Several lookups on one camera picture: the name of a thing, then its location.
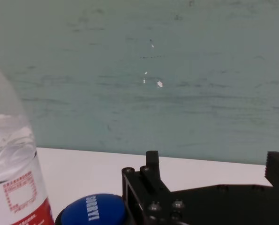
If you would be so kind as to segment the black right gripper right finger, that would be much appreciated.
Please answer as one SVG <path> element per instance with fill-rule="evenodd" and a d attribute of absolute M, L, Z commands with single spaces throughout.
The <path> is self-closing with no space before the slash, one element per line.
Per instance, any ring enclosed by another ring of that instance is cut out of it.
<path fill-rule="evenodd" d="M 279 188 L 279 152 L 267 152 L 265 178 L 273 187 Z"/>

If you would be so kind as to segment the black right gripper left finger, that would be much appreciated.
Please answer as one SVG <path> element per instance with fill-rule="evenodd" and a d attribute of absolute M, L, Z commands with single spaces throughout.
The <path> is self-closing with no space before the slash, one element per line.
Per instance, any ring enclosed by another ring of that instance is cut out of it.
<path fill-rule="evenodd" d="M 122 199 L 132 225 L 167 225 L 170 191 L 160 177 L 157 151 L 146 152 L 146 164 L 139 171 L 125 167 L 122 173 Z"/>

